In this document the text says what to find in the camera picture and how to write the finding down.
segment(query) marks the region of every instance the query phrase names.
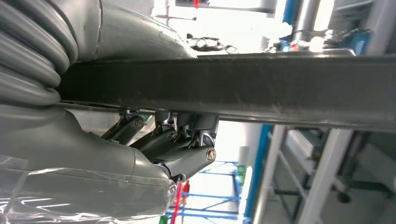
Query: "hex bolt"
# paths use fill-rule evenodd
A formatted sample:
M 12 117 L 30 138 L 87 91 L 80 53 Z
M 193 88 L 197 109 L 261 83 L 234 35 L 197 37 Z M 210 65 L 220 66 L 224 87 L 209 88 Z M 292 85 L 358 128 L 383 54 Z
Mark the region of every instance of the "hex bolt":
M 173 139 L 173 138 L 175 138 L 176 137 L 176 132 L 172 132 L 172 133 L 170 133 L 170 135 L 169 135 L 169 139 Z
M 142 128 L 144 126 L 143 118 L 137 118 L 136 121 L 135 121 L 135 126 L 137 128 Z
M 206 159 L 209 162 L 213 162 L 216 159 L 216 151 L 214 148 L 209 148 L 208 151 L 206 151 Z

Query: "bright window light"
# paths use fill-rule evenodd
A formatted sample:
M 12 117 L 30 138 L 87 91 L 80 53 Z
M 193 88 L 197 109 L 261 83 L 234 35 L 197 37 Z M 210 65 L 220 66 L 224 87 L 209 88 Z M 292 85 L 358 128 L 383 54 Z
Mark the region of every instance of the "bright window light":
M 316 16 L 313 30 L 321 31 L 329 27 L 330 17 L 332 16 L 334 0 L 321 0 L 318 14 Z

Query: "metal rod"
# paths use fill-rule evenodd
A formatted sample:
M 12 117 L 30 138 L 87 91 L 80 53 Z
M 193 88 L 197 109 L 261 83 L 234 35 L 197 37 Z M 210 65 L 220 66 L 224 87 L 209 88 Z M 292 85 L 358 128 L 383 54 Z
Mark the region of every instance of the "metal rod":
M 376 0 L 371 7 L 365 29 L 372 30 L 367 55 L 383 55 L 392 38 L 396 19 L 395 0 Z
M 356 2 L 356 3 L 352 3 L 352 4 L 348 4 L 348 5 L 337 7 L 337 8 L 335 8 L 335 10 L 338 11 L 338 10 L 350 9 L 350 8 L 353 8 L 353 7 L 360 7 L 360 6 L 369 5 L 371 3 L 373 3 L 373 0 L 360 1 L 360 2 Z
M 166 215 L 171 215 L 172 211 L 167 211 Z M 223 219 L 231 219 L 238 220 L 238 216 L 214 216 L 214 215 L 206 215 L 206 214 L 189 214 L 189 213 L 180 213 L 178 216 L 187 216 L 187 217 L 202 217 L 202 218 L 223 218 Z
M 281 159 L 281 161 L 284 164 L 286 170 L 290 174 L 290 177 L 291 177 L 292 181 L 296 184 L 296 187 L 297 187 L 298 191 L 300 192 L 301 197 L 304 199 L 304 201 L 306 201 L 307 198 L 308 198 L 308 195 L 305 192 L 305 188 L 300 184 L 300 181 L 298 180 L 296 174 L 294 173 L 294 171 L 291 168 L 289 162 L 287 162 L 287 159 L 284 157 L 284 155 L 283 155 L 283 153 L 281 151 L 279 151 L 279 158 Z M 318 222 L 319 222 L 319 224 L 324 224 L 320 217 L 318 218 Z
M 274 176 L 276 161 L 278 159 L 278 152 L 280 151 L 284 138 L 286 135 L 285 125 L 275 125 L 271 144 L 269 145 L 268 156 L 265 162 L 265 169 L 262 175 L 262 182 L 260 184 L 259 192 L 257 194 L 257 202 L 253 215 L 252 224 L 262 224 L 264 212 L 269 196 L 270 184 Z
M 186 210 L 186 211 L 204 211 L 204 212 L 216 212 L 216 213 L 238 215 L 238 211 L 221 211 L 221 210 L 195 209 L 195 208 L 186 208 L 186 207 L 180 207 L 180 209 Z
M 182 196 L 197 196 L 197 197 L 209 197 L 209 198 L 220 198 L 220 199 L 228 199 L 228 200 L 240 200 L 240 197 L 233 196 L 215 196 L 215 195 L 199 195 L 199 194 L 190 194 L 190 193 L 182 193 Z
M 308 174 L 304 174 L 304 179 L 303 179 L 303 183 L 302 183 L 302 187 L 303 189 L 306 188 L 308 181 L 310 179 L 310 176 Z M 303 201 L 303 197 L 301 196 L 301 194 L 298 196 L 296 205 L 294 206 L 294 210 L 293 210 L 293 221 L 295 222 L 297 219 L 297 215 L 298 215 L 298 210 L 300 210 L 300 206 L 301 206 L 301 202 Z
M 182 191 L 183 191 L 183 186 L 182 186 L 182 183 L 179 182 L 179 184 L 177 185 L 175 211 L 173 212 L 173 215 L 172 215 L 172 220 L 170 222 L 171 224 L 175 224 L 175 222 L 176 222 L 176 217 L 177 217 L 177 212 L 179 211 L 180 198 L 181 198 Z
M 260 174 L 264 167 L 264 159 L 267 152 L 268 135 L 271 125 L 263 125 L 261 130 L 260 143 L 256 154 L 255 165 L 253 167 L 252 179 L 250 182 L 249 193 L 246 199 L 245 217 L 251 218 L 253 216 L 252 207 L 256 201 L 256 193 L 260 185 Z
M 350 129 L 332 129 L 330 131 L 298 224 L 315 224 L 319 220 L 352 132 Z
M 215 174 L 215 175 L 224 175 L 224 176 L 232 176 L 232 173 L 224 174 L 224 173 L 210 173 L 210 172 L 199 172 L 199 174 Z
M 224 204 L 224 203 L 227 203 L 227 202 L 230 202 L 230 201 L 231 201 L 231 200 L 225 200 L 225 201 L 222 201 L 222 202 L 219 202 L 219 203 L 210 205 L 210 206 L 208 206 L 208 207 L 203 208 L 202 211 L 204 211 L 204 210 L 206 210 L 206 209 L 208 209 L 208 208 L 214 207 L 214 206 L 216 206 L 216 205 Z
M 319 3 L 319 0 L 303 0 L 301 2 L 294 41 L 310 41 L 310 35 L 306 31 L 313 31 Z

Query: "cable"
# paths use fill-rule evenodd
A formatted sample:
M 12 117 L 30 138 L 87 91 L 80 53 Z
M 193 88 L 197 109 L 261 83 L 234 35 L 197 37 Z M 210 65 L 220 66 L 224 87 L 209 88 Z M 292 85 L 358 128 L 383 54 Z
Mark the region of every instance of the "cable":
M 53 89 L 61 80 L 58 73 L 75 62 L 78 48 L 48 2 L 0 1 L 0 49 L 1 101 L 48 106 L 60 100 Z

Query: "gray pipe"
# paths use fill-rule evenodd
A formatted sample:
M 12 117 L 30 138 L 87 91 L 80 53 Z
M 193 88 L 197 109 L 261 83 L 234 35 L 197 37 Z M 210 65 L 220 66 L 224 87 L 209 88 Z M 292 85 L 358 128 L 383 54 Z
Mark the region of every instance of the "gray pipe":
M 294 41 L 310 41 L 309 31 L 313 31 L 319 3 L 320 0 L 302 0 L 294 29 L 294 32 L 296 32 Z

